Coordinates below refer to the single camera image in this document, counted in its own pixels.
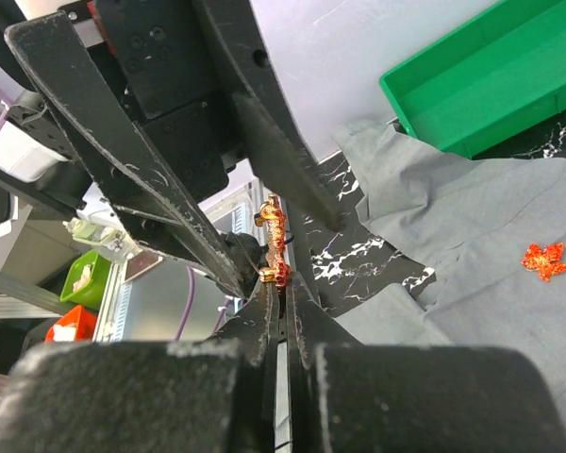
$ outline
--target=black marble surface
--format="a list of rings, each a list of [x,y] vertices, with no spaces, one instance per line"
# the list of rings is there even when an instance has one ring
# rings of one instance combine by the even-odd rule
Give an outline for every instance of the black marble surface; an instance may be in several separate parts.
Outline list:
[[[478,159],[566,158],[566,110],[480,154]],[[347,212],[347,228],[332,233],[308,216],[304,224],[322,306],[334,317],[351,310],[391,283],[417,296],[435,281],[435,270],[408,259],[385,239],[371,234],[355,212],[363,193],[342,153],[320,164],[328,189]]]

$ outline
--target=screw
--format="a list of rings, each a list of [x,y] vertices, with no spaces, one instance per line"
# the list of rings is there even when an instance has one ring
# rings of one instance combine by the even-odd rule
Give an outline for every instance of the screw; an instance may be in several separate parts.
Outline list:
[[[166,134],[171,134],[175,131],[175,127],[171,123],[168,123],[167,125],[163,125],[161,130],[163,130]]]
[[[114,179],[119,179],[121,177],[124,177],[124,174],[115,167],[109,168],[109,172],[111,173],[111,177],[113,177]]]
[[[159,59],[166,60],[170,57],[170,47],[162,45],[158,50]]]
[[[139,35],[132,35],[130,37],[130,45],[133,49],[142,49],[144,46],[144,40]]]
[[[266,68],[269,65],[268,54],[262,49],[255,50],[252,58],[258,68]]]
[[[161,28],[160,26],[154,26],[153,28],[151,28],[149,34],[155,41],[163,41],[166,39],[166,32],[163,31],[163,28]]]
[[[149,219],[142,219],[141,227],[147,231],[155,231],[158,229],[158,223]]]
[[[129,73],[135,74],[141,71],[141,62],[137,59],[129,59],[125,63],[125,68],[128,70]]]

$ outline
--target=black cable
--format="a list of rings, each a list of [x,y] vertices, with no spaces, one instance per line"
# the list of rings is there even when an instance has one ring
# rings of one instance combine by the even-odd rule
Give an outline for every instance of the black cable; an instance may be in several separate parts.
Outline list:
[[[285,445],[289,445],[289,444],[291,444],[291,441],[284,442],[283,444],[275,447],[275,451],[278,450],[279,448],[283,448]]]
[[[288,239],[285,240],[285,245],[288,245],[289,243],[293,242],[293,240],[295,239],[295,236],[293,235],[293,233],[291,231],[286,231],[286,233],[291,234],[291,236]],[[262,250],[264,252],[268,252],[268,244],[267,243],[262,246]]]

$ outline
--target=metal frame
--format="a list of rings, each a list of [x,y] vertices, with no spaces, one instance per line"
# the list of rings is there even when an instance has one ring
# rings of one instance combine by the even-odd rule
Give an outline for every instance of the metal frame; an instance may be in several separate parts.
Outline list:
[[[168,0],[160,3],[166,4],[170,5]],[[123,3],[114,6],[110,2],[97,4],[100,20],[113,35],[115,57],[120,60],[128,81],[133,78],[138,85],[137,91],[142,91],[146,101],[144,110],[153,112],[149,116],[145,112],[149,121],[141,117],[143,124],[130,121],[129,103],[118,99],[113,94],[112,84],[103,77],[109,67],[102,64],[99,69],[98,61],[95,64],[93,54],[89,54],[65,12],[13,25],[7,30],[6,39],[71,145],[75,159],[84,164],[131,236],[149,250],[202,268],[229,294],[247,297],[254,286],[254,280],[248,277],[252,275],[250,264],[244,258],[238,258],[241,254],[230,250],[230,243],[219,236],[195,202],[196,191],[205,194],[205,190],[212,186],[212,190],[217,191],[225,183],[225,174],[221,171],[223,177],[216,177],[216,173],[209,173],[207,189],[204,181],[201,189],[191,186],[186,174],[192,174],[192,167],[181,169],[176,160],[179,156],[170,149],[172,140],[161,136],[162,132],[170,138],[174,136],[175,126],[169,123],[169,116],[177,115],[182,124],[189,122],[184,118],[194,118],[193,127],[206,128],[201,133],[196,132],[205,138],[203,141],[187,143],[190,147],[202,148],[204,170],[217,169],[220,165],[218,150],[225,168],[247,157],[256,176],[270,190],[326,226],[336,230],[341,228],[340,208],[320,182],[317,162],[293,123],[264,50],[250,2],[236,0],[223,4],[217,0],[183,0],[183,4],[178,7],[186,11],[184,20],[191,21],[190,26],[203,33],[208,44],[208,50],[204,50],[213,61],[205,65],[211,67],[213,63],[217,75],[214,73],[214,83],[210,82],[209,86],[202,85],[195,73],[187,77],[185,83],[195,87],[199,97],[191,99],[190,93],[183,93],[190,96],[185,102],[192,102],[172,112],[164,113],[161,109],[161,116],[155,116],[157,110],[149,109],[146,96],[150,92],[147,90],[154,86],[156,95],[159,92],[163,102],[172,104],[174,99],[164,98],[154,82],[147,86],[147,80],[158,77],[156,63],[141,74],[138,67],[134,71],[128,67],[129,59],[123,59],[134,54],[134,51],[130,53],[129,45],[138,48],[142,39],[137,36],[134,42],[127,41],[119,33],[127,28],[120,29],[118,25],[122,18],[144,24],[137,16],[148,7],[136,3],[129,6]],[[175,4],[170,6],[178,11]],[[150,12],[156,20],[171,25],[167,8],[155,6]],[[158,25],[154,29],[162,30]],[[174,46],[176,52],[183,52],[184,58],[193,58],[188,44],[178,47],[182,45],[179,40],[168,42],[167,39],[167,34],[159,37],[159,49],[162,50],[163,45]],[[153,49],[154,40],[145,45]],[[159,60],[162,60],[159,65],[168,72],[166,78],[171,83],[173,68],[177,68],[180,61],[171,58],[170,53],[159,55]],[[215,92],[206,94],[200,88]],[[213,98],[215,93],[220,96],[218,99]],[[229,105],[225,106],[221,101],[228,101]],[[216,136],[213,129],[216,125],[226,128],[225,136],[222,133]],[[223,141],[229,143],[230,149],[223,148]]]
[[[247,429],[254,433],[251,442],[244,442],[256,444],[259,451],[269,451],[275,443],[273,395],[276,385],[280,311],[281,305],[275,285],[258,282],[239,314],[209,337],[214,340],[241,341],[241,352],[250,364],[245,371],[242,393],[258,397],[250,399],[251,407],[246,407],[245,410],[251,416],[244,417],[241,423],[245,428],[238,429]]]
[[[130,123],[67,16],[57,13],[14,25],[7,30],[6,39],[112,206],[117,210],[120,202],[132,194],[122,193],[122,181],[114,181],[119,173],[141,188],[141,193],[153,201],[158,215],[175,224],[168,230],[180,242],[176,250],[179,260],[201,264],[230,292],[247,296],[250,288],[245,287],[239,271],[242,263],[233,260],[223,239],[168,163],[142,131]],[[56,60],[59,71],[54,68]],[[151,248],[148,238],[140,234],[147,228],[132,225],[130,216],[121,216],[121,221],[132,237]],[[172,250],[163,244],[156,248]]]
[[[75,307],[70,302],[60,302],[56,294],[4,274],[0,274],[0,294],[56,314],[66,314]]]
[[[110,342],[117,329],[120,313],[120,291],[124,285],[126,264],[112,263],[109,268],[101,309],[96,320],[96,330],[92,336],[95,342]]]
[[[53,311],[40,309],[14,297],[0,295],[0,319],[58,318]]]

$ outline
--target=orange container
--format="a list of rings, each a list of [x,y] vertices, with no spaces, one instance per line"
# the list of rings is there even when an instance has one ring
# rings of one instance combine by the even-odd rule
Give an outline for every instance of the orange container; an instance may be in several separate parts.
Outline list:
[[[74,309],[70,310],[65,316],[60,318],[55,324],[60,326],[75,326],[74,341],[91,340],[96,329],[97,316],[86,310],[81,305],[76,305]],[[52,327],[48,330],[45,343],[53,342],[55,331]]]

